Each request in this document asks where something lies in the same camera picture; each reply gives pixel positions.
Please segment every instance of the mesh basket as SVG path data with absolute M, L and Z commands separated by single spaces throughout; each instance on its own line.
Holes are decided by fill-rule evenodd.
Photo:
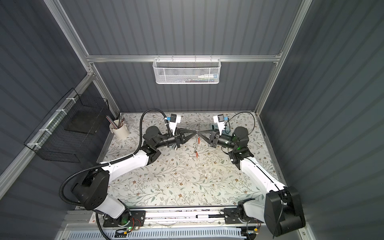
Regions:
M 217 84 L 220 68 L 220 60 L 173 62 L 155 59 L 153 61 L 156 83 L 159 84 Z
M 46 129 L 38 131 L 40 136 L 35 142 L 31 141 L 32 133 L 24 145 L 43 160 L 85 162 L 92 138 L 108 113 L 106 99 L 76 95 L 62 110 L 58 110 Z

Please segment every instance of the gray wall panel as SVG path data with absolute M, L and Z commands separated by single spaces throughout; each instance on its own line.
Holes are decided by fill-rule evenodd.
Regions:
M 273 55 L 299 0 L 66 0 L 91 55 Z
M 86 74 L 53 22 L 42 1 L 0 1 L 1 172 L 50 109 Z
M 262 111 L 318 239 L 381 237 L 383 8 L 314 1 Z
M 219 84 L 157 84 L 151 63 L 96 63 L 122 112 L 252 110 L 273 63 L 222 63 Z
M 42 0 L 0 0 L 0 35 L 2 173 L 86 72 Z M 84 94 L 100 97 L 94 84 Z M 96 163 L 108 125 L 103 122 L 93 137 L 84 166 Z M 58 188 L 79 169 L 80 164 L 35 156 L 0 200 L 0 239 L 54 239 L 67 210 L 74 209 L 59 198 Z M 73 199 L 68 187 L 65 192 Z

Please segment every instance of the white cup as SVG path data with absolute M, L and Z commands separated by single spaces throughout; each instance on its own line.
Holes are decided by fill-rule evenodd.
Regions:
M 119 124 L 119 120 L 115 120 L 114 123 L 116 124 L 116 126 Z M 122 139 L 126 139 L 129 135 L 129 131 L 128 131 L 128 128 L 127 128 L 127 124 L 125 122 L 122 123 L 122 126 L 121 128 L 118 128 L 118 129 L 115 129 L 112 124 L 109 125 L 109 129 L 111 130 L 111 132 L 113 134 L 116 135 L 116 137 L 120 140 Z

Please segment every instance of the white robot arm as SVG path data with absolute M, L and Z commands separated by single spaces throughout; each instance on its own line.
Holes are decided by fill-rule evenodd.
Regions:
M 256 183 L 264 195 L 264 202 L 255 199 L 240 201 L 237 207 L 238 218 L 243 222 L 254 218 L 263 221 L 274 236 L 304 227 L 305 219 L 298 192 L 277 181 L 257 162 L 247 147 L 248 130 L 237 127 L 229 136 L 222 133 L 225 128 L 223 115 L 215 116 L 214 121 L 220 130 L 200 131 L 197 135 L 212 147 L 219 145 L 231 149 L 228 152 L 231 162 Z M 107 194 L 108 184 L 129 171 L 153 163 L 161 154 L 159 147 L 180 147 L 180 144 L 186 143 L 196 134 L 194 130 L 177 128 L 178 122 L 179 115 L 171 116 L 172 131 L 168 134 L 161 134 L 155 126 L 149 127 L 142 136 L 145 140 L 143 146 L 138 148 L 134 156 L 120 157 L 109 165 L 106 165 L 108 162 L 102 162 L 102 167 L 85 172 L 71 188 L 72 193 L 87 210 L 108 214 L 119 222 L 119 226 L 126 226 L 131 218 L 130 210 L 120 200 Z
M 224 123 L 223 115 L 214 116 L 214 121 L 218 125 Z M 231 162 L 260 187 L 264 196 L 263 202 L 252 198 L 239 201 L 238 218 L 243 222 L 254 218 L 263 221 L 274 236 L 304 227 L 305 218 L 297 190 L 277 181 L 257 162 L 247 147 L 249 138 L 246 128 L 237 127 L 231 136 L 222 134 L 224 128 L 225 124 L 222 124 L 219 130 L 200 131 L 198 135 L 211 147 L 227 147 Z

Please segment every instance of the table surface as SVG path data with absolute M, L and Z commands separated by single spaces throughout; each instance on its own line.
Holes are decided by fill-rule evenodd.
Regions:
M 204 128 L 213 123 L 212 116 L 221 113 L 178 113 L 182 116 L 179 127 Z M 223 113 L 231 117 L 235 113 Z M 139 121 L 141 113 L 124 113 L 130 135 L 123 140 L 113 137 L 104 161 L 132 153 L 139 143 Z M 231 133 L 237 126 L 253 128 L 250 114 L 239 114 L 231 120 Z M 164 117 L 160 113 L 147 113 L 143 120 L 143 132 L 155 125 L 166 132 Z M 161 155 L 149 166 L 132 170 L 108 186 L 108 193 L 125 202 L 127 206 L 198 206 L 235 205 L 239 200 L 253 197 L 262 201 L 256 183 L 236 168 L 220 147 L 210 147 L 200 140 L 196 158 L 194 147 L 197 136 L 177 151 L 161 147 Z M 257 124 L 249 135 L 248 148 L 258 162 L 276 179 L 274 166 Z

